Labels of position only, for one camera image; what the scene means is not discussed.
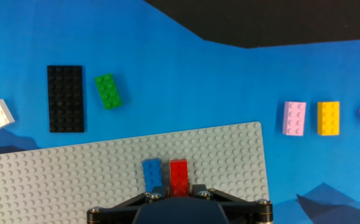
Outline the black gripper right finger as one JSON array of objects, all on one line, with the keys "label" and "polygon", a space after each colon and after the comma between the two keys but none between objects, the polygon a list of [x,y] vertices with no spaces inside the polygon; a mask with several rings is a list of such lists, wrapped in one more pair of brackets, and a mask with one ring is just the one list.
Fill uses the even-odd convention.
[{"label": "black gripper right finger", "polygon": [[230,223],[273,224],[273,204],[266,198],[247,201],[204,184],[192,185],[189,196],[217,203]]}]

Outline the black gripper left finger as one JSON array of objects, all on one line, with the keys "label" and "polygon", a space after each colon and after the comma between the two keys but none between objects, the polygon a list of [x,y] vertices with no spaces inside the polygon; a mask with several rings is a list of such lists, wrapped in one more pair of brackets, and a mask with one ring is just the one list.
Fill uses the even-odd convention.
[{"label": "black gripper left finger", "polygon": [[99,206],[89,208],[86,211],[86,221],[88,224],[131,224],[145,205],[169,197],[169,187],[154,187],[151,192],[143,192],[111,208]]}]

